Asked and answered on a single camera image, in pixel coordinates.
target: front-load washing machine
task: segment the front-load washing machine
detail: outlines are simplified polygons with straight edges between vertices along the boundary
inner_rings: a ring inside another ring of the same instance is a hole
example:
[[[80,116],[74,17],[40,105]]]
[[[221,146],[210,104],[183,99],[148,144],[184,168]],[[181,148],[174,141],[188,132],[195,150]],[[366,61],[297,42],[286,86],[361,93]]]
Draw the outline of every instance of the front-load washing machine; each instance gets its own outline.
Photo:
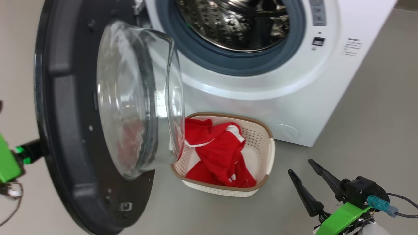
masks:
[[[275,139],[305,146],[315,143],[396,3],[274,1],[277,13],[263,21],[248,6],[256,2],[262,12],[267,1],[145,1],[153,28],[177,44],[186,114],[253,117]],[[219,6],[228,4],[235,7]]]
[[[38,143],[67,211],[91,234],[135,223],[192,112],[312,146],[395,2],[46,0]]]

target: screw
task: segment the screw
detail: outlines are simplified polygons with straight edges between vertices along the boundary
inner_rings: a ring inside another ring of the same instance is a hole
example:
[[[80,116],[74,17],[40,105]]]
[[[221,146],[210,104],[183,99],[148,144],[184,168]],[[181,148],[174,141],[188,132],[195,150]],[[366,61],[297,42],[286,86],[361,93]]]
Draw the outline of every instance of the screw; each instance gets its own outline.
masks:
[[[88,23],[89,26],[89,30],[93,33],[97,30],[97,26],[96,26],[96,21],[95,20],[90,20]]]
[[[108,196],[106,196],[105,198],[105,202],[107,203],[107,204],[111,204],[112,203],[112,200],[110,199],[110,196],[108,195]]]

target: stainless steel drum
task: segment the stainless steel drum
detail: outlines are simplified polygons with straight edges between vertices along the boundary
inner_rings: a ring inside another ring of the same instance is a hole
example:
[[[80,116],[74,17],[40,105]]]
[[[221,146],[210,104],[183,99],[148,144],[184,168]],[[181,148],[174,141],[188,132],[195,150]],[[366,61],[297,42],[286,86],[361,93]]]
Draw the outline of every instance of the stainless steel drum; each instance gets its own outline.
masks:
[[[188,26],[223,49],[261,51],[277,45],[289,33],[289,16],[281,1],[256,1],[254,8],[229,5],[226,0],[176,1]],[[274,3],[274,9],[268,9],[266,3]]]

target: floor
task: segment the floor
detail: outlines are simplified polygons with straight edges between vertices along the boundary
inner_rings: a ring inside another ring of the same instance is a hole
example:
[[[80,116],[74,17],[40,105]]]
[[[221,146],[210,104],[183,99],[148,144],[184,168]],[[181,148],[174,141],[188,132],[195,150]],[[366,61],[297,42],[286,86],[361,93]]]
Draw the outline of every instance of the floor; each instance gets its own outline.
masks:
[[[26,7],[38,9],[39,2],[29,1]],[[326,211],[335,211],[337,201],[310,168],[310,158],[340,179],[362,175],[389,192],[418,201],[417,23],[418,13],[393,11],[316,145],[308,148],[277,142],[272,174],[254,196],[229,198],[199,192],[183,185],[168,167],[160,169],[143,216],[122,235],[311,234],[317,218],[306,213],[287,170],[300,176]],[[2,67],[10,68],[8,87],[0,86],[6,113],[0,116],[0,130],[9,144],[17,145],[37,135],[30,102],[33,44],[28,43],[34,41],[35,29],[3,26],[3,30],[18,37],[8,38],[11,45],[0,43],[0,51],[16,48],[7,58],[0,57]],[[0,41],[7,35],[0,35]],[[22,207],[0,228],[1,234],[85,234],[65,212],[43,160],[28,167],[21,182],[25,186]],[[3,218],[14,204],[0,200]],[[418,214],[402,201],[394,199],[393,204],[402,213]],[[418,230],[416,221],[392,219],[382,212],[376,221],[391,234],[415,234]]]

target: white plastic basket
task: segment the white plastic basket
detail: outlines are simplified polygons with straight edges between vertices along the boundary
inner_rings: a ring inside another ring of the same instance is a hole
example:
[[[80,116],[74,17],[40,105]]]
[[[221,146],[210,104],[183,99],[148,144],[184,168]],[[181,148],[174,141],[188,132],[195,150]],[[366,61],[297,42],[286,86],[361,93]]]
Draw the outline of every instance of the white plastic basket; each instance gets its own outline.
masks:
[[[253,175],[257,185],[251,188],[234,188],[186,178],[187,172],[199,161],[199,157],[196,155],[194,148],[184,145],[183,154],[177,162],[171,165],[171,168],[174,174],[185,185],[200,191],[230,197],[249,197],[264,185],[271,172],[275,153],[273,135],[266,125],[247,117],[211,112],[194,113],[189,118],[198,120],[211,119],[213,125],[227,122],[237,123],[241,127],[242,135],[246,139],[245,146],[242,150],[245,165]]]

